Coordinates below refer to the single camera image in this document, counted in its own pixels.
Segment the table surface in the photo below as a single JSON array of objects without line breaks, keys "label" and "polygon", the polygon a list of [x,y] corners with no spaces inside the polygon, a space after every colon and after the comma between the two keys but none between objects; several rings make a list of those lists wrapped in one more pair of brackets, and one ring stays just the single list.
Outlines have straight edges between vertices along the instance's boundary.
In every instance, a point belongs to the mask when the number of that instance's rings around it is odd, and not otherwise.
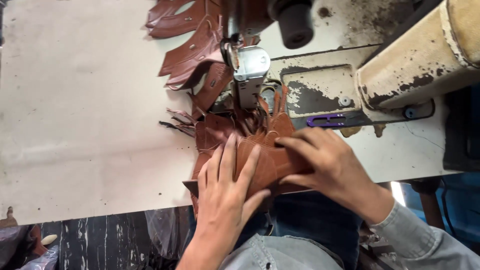
[{"label": "table surface", "polygon": [[[345,1],[324,1],[332,5]],[[19,224],[191,204],[195,141],[158,125],[165,108],[190,110],[185,92],[163,88],[164,54],[191,32],[154,40],[143,23],[154,0],[8,2],[0,80],[0,213]],[[346,34],[341,17],[316,13],[314,40],[288,50],[277,24],[260,46],[270,57],[379,43]],[[374,182],[447,174],[442,167],[446,109],[433,117],[372,126],[345,141]]]}]

